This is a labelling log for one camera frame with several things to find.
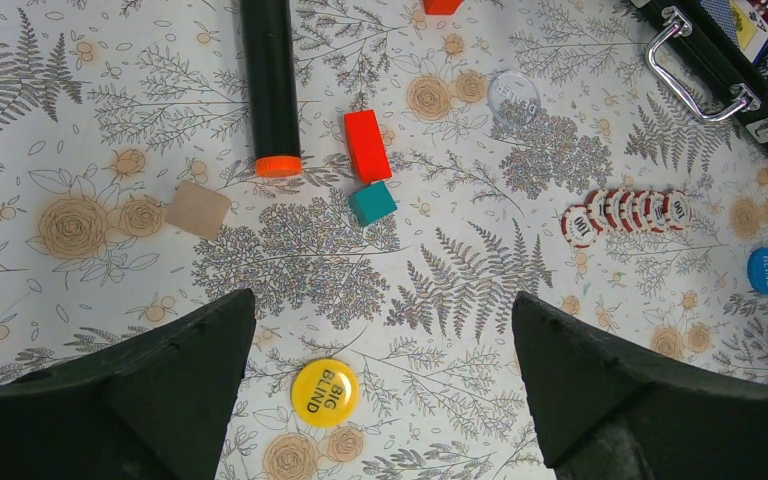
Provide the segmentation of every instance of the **blue poker chip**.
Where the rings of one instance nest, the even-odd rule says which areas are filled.
[[[768,247],[761,247],[749,256],[749,283],[756,292],[768,295]]]

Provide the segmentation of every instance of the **red object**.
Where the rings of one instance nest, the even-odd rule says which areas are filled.
[[[452,15],[463,0],[422,0],[426,15]]]
[[[393,176],[374,110],[347,113],[346,143],[360,180],[370,184]]]

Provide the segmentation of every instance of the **red and white poker chip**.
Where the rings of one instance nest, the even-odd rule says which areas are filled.
[[[667,225],[673,230],[684,230],[690,225],[692,216],[690,199],[681,190],[673,190],[666,194],[664,200],[664,217]]]
[[[664,233],[670,226],[664,215],[664,202],[666,197],[660,192],[651,192],[646,197],[646,205],[643,207],[643,215],[649,223],[649,228],[655,233]]]
[[[643,207],[646,205],[646,199],[649,198],[650,193],[652,192],[649,190],[641,190],[634,194],[631,217],[641,232],[648,232],[650,230],[649,222],[646,221],[646,216],[643,214]]]
[[[620,199],[626,191],[622,188],[617,190],[611,190],[608,196],[605,197],[605,219],[608,220],[614,230],[622,230],[622,222],[620,221]]]
[[[570,245],[587,248],[596,243],[599,232],[587,216],[587,207],[573,205],[561,216],[561,233]]]
[[[620,198],[620,222],[626,232],[641,231],[634,223],[634,192],[625,192]]]
[[[610,232],[614,227],[608,221],[606,215],[605,201],[608,198],[608,190],[600,188],[587,196],[587,216],[590,217],[590,223],[598,232]]]

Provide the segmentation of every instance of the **orange cap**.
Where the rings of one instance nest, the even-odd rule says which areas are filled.
[[[289,155],[258,158],[254,164],[258,177],[289,177],[302,173],[302,159]]]

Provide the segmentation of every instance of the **yellow button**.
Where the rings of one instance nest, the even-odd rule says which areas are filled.
[[[305,422],[328,428],[345,422],[357,407],[360,387],[348,365],[332,358],[309,363],[293,383],[293,408]]]

